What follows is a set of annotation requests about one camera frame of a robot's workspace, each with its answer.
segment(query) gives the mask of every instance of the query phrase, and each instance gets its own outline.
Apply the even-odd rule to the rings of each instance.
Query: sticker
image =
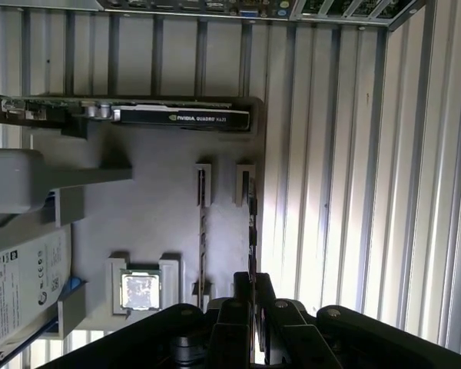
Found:
[[[60,296],[70,261],[65,229],[0,252],[0,344]]]

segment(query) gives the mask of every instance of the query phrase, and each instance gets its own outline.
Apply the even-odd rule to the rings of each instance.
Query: barcode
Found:
[[[59,287],[60,277],[56,277],[55,279],[53,279],[53,282],[51,283],[51,292],[55,292],[56,290],[58,290]]]

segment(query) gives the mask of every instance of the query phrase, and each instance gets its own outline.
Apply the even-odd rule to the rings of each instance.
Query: corrugated metal side panel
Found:
[[[389,37],[0,10],[0,93],[48,92],[262,98],[277,294],[461,351],[461,0]],[[20,138],[0,126],[0,147]]]
[[[90,344],[108,334],[108,332],[103,331],[73,331],[65,341],[36,340],[29,348],[31,352],[31,361],[29,365],[26,364],[23,367],[31,369],[41,367],[60,356],[84,347],[86,344]],[[17,366],[13,366],[14,364],[15,363],[10,363],[8,369],[16,368]]]

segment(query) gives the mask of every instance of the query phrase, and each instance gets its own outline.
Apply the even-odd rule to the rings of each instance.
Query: screw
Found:
[[[286,308],[287,306],[289,306],[289,304],[286,301],[279,300],[275,303],[275,306],[277,308]]]
[[[330,309],[330,310],[328,310],[327,313],[331,317],[339,317],[341,315],[341,313],[337,309]]]

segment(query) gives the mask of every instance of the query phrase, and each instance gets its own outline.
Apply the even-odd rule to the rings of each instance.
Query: i/o ports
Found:
[[[108,0],[108,3],[113,8],[120,8],[121,7],[120,0]]]
[[[182,6],[181,6],[181,10],[182,10],[183,12],[199,12],[199,11],[200,11],[200,8],[198,8],[197,6],[182,5]]]
[[[169,12],[170,10],[174,10],[174,6],[172,5],[155,4],[153,6],[154,6],[154,9],[156,10],[164,10],[166,12]]]
[[[130,8],[146,8],[147,4],[143,0],[128,0],[128,6]]]
[[[258,18],[258,9],[246,9],[240,10],[239,15],[245,18]]]
[[[223,2],[205,2],[205,8],[210,13],[223,13],[225,11]]]

